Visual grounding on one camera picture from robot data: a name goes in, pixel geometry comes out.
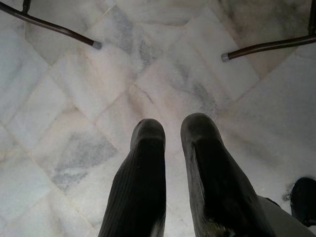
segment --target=black shoe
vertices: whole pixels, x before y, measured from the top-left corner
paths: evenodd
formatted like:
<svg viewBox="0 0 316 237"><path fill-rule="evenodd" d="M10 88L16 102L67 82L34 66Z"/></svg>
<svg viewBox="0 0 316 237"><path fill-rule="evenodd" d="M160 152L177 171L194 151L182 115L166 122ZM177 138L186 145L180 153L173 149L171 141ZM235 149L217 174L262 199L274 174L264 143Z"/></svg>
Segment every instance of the black shoe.
<svg viewBox="0 0 316 237"><path fill-rule="evenodd" d="M316 181L310 178L299 179L291 193L292 216L303 225L316 225Z"/></svg>

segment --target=dark brown chair leg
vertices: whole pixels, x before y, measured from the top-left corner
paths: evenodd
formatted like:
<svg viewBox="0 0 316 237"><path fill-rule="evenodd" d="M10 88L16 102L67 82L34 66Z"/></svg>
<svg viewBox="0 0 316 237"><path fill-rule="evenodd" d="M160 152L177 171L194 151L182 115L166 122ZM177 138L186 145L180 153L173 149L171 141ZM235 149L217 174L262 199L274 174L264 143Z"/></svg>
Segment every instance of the dark brown chair leg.
<svg viewBox="0 0 316 237"><path fill-rule="evenodd" d="M94 47L96 49L100 49L102 47L100 42L93 41L85 36L82 36L74 31L71 31L65 27L58 26L58 25L52 24L50 22L43 21L41 19L38 19L36 17L28 15L27 12L30 9L30 3L31 3L31 0L24 0L23 10L18 11L16 9L0 2L0 10L4 11L12 16L15 16L17 18L20 18L26 22L29 22L31 24L34 24L34 25L37 25L37 26L40 26L40 27L43 27L43 28L46 28L46 29L49 29L52 31L56 31L58 33L61 33L61 34L67 35L69 37L72 37L74 39L77 39L83 43L91 45L92 47Z"/></svg>
<svg viewBox="0 0 316 237"><path fill-rule="evenodd" d="M310 44L316 42L316 0L312 0L310 21L309 21L309 35L294 39L286 39L269 43L256 44L250 47L242 48L240 50L224 53L222 54L222 61L227 62L231 59L245 56L252 53L263 52L268 50L280 49L280 48L289 48L300 46L304 44Z"/></svg>

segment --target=marble floor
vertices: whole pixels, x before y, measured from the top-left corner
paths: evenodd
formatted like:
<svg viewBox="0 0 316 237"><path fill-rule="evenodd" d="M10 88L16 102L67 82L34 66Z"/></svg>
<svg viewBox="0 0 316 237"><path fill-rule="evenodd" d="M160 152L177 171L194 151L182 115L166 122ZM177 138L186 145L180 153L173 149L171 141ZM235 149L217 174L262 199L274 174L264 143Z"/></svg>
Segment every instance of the marble floor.
<svg viewBox="0 0 316 237"><path fill-rule="evenodd" d="M22 0L1 0L21 9ZM0 237L96 237L143 118L166 133L166 237L193 237L182 120L218 124L255 191L316 177L316 44L222 63L307 33L310 1L33 0L96 50L0 12Z"/></svg>

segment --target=white marble tile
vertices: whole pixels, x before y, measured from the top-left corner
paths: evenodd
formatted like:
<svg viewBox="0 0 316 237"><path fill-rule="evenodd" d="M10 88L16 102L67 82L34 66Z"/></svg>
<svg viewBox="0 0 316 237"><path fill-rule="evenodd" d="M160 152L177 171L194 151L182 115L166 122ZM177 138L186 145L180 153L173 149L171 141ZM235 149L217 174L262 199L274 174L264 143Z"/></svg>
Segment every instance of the white marble tile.
<svg viewBox="0 0 316 237"><path fill-rule="evenodd" d="M211 0L209 5L238 46L226 52L276 40L307 35L310 1L298 0ZM267 51L247 56L264 78L295 48Z"/></svg>
<svg viewBox="0 0 316 237"><path fill-rule="evenodd" d="M195 237L194 229L189 228L184 221L175 214L167 205L166 222L164 228L165 237Z"/></svg>
<svg viewBox="0 0 316 237"><path fill-rule="evenodd" d="M12 0L2 0L1 2L10 7L14 7ZM4 11L0 11L0 31L14 23L15 19L14 16L11 16Z"/></svg>
<svg viewBox="0 0 316 237"><path fill-rule="evenodd" d="M63 195L52 191L21 218L10 223L4 233L6 237L89 237L94 230Z"/></svg>
<svg viewBox="0 0 316 237"><path fill-rule="evenodd" d="M148 94L133 85L100 116L97 127L115 147L127 155L133 129L142 119L156 119L165 125Z"/></svg>
<svg viewBox="0 0 316 237"><path fill-rule="evenodd" d="M22 6L21 0L14 1ZM107 3L102 0L33 0L29 14L83 34L106 12ZM26 24L25 39L49 64L77 43L73 38L29 23Z"/></svg>
<svg viewBox="0 0 316 237"><path fill-rule="evenodd" d="M25 148L32 149L66 106L65 94L46 76L7 128Z"/></svg>
<svg viewBox="0 0 316 237"><path fill-rule="evenodd" d="M255 190L287 211L287 189L300 177L316 177L314 65L291 55L218 119L228 150Z"/></svg>
<svg viewBox="0 0 316 237"><path fill-rule="evenodd" d="M153 42L163 51L167 51L182 34L181 27L166 26L160 24L140 24Z"/></svg>
<svg viewBox="0 0 316 237"><path fill-rule="evenodd" d="M6 124L47 70L45 61L16 32L0 34L0 121Z"/></svg>
<svg viewBox="0 0 316 237"><path fill-rule="evenodd" d="M155 61L161 50L117 7L88 34L103 43L102 49L78 45L53 66L50 74L94 121Z"/></svg>
<svg viewBox="0 0 316 237"><path fill-rule="evenodd" d="M315 59L316 60L316 43L306 44L299 46L295 50L295 54L301 57Z"/></svg>
<svg viewBox="0 0 316 237"><path fill-rule="evenodd" d="M187 25L186 39L234 100L258 82L259 77L246 58L222 62L221 55L237 45L209 7Z"/></svg>
<svg viewBox="0 0 316 237"><path fill-rule="evenodd" d="M118 6L136 22L185 25L199 13L205 0L117 0Z"/></svg>
<svg viewBox="0 0 316 237"><path fill-rule="evenodd" d="M87 221L100 230L113 178L126 154L117 153L103 164L90 169L87 176L67 192L67 197Z"/></svg>
<svg viewBox="0 0 316 237"><path fill-rule="evenodd" d="M0 125L0 161L16 145L13 137Z"/></svg>
<svg viewBox="0 0 316 237"><path fill-rule="evenodd" d="M14 221L51 190L47 175L17 145L0 163L0 216Z"/></svg>
<svg viewBox="0 0 316 237"><path fill-rule="evenodd" d="M133 77L133 74L144 71L161 54L161 49L151 42L152 39L147 37L142 26L132 23L117 6L107 12L87 35L103 44L104 50L101 51L85 47L88 57L103 77L109 75L108 71L115 72L117 67L120 70L126 68L130 77ZM109 58L116 61L117 65L110 64Z"/></svg>
<svg viewBox="0 0 316 237"><path fill-rule="evenodd" d="M175 43L136 82L148 94L165 122L166 150L181 149L180 127L191 113L216 117L230 99L184 40Z"/></svg>
<svg viewBox="0 0 316 237"><path fill-rule="evenodd" d="M5 226L6 226L5 220L2 217L0 217L0 236L4 236L3 230Z"/></svg>
<svg viewBox="0 0 316 237"><path fill-rule="evenodd" d="M65 111L30 152L51 180L66 194L96 166L117 152L80 113Z"/></svg>
<svg viewBox="0 0 316 237"><path fill-rule="evenodd" d="M175 155L166 154L165 164L167 203L172 211L184 221L187 228L194 231L183 151Z"/></svg>

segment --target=metal chair leg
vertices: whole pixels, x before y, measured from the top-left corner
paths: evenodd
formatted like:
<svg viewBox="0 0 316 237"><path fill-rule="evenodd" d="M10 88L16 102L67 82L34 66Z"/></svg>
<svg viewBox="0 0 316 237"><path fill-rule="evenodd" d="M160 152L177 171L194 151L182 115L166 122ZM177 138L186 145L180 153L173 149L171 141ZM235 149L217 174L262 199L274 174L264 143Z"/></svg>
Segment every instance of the metal chair leg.
<svg viewBox="0 0 316 237"><path fill-rule="evenodd" d="M23 2L23 10L22 11L18 11L2 2L0 2L0 10L12 15L12 16L15 16L17 18L20 18L21 20L24 20L26 22L29 22L31 24L34 24L34 25L37 25L37 26L40 26L40 27L43 27L43 28L46 28L46 29L49 29L49 30L52 30L52 31L56 31L58 33L61 33L61 34L64 34L64 35L67 35L69 37L72 37L76 40L79 40L83 43L86 43L88 45L91 45L92 47L96 48L96 49L101 49L102 45L100 42L97 42L97 41L94 41L94 40L91 40L85 36L82 36L74 31L71 31L65 27L62 27L62 26L58 26L58 25L55 25L55 24L52 24L50 22L47 22L47 21L43 21L41 19L38 19L36 17L33 17L33 16L30 16L27 14L28 10L30 9L30 3L31 3L31 0L24 0Z"/></svg>
<svg viewBox="0 0 316 237"><path fill-rule="evenodd" d="M304 37L298 37L294 39L286 39L280 41L274 41L269 43L256 44L250 47L242 48L234 52L222 54L222 61L227 62L231 59L245 56L252 53L263 52L268 50L289 48L300 46L304 44L310 44L316 42L316 0L312 0L310 21L309 21L309 35Z"/></svg>

